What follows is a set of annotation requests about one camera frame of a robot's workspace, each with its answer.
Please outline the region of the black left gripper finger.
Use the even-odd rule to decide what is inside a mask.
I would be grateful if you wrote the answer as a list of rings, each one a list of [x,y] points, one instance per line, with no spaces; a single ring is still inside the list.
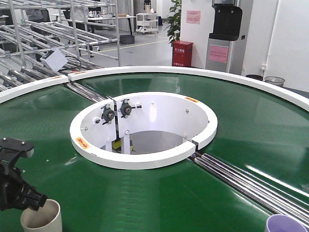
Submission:
[[[34,211],[38,211],[39,208],[43,207],[47,201],[47,196],[45,194],[39,193],[35,187],[31,186],[27,182],[25,182],[22,187],[21,196],[22,210],[30,208]]]
[[[0,139],[0,164],[3,167],[14,167],[20,157],[31,158],[34,143],[13,138]]]

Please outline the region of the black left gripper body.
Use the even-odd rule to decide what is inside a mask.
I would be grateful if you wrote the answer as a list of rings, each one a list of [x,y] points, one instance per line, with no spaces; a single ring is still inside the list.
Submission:
[[[24,204],[23,197],[20,195],[24,186],[24,180],[21,171],[13,167],[9,174],[5,174],[5,163],[0,161],[0,210],[19,209],[24,210],[27,206]]]

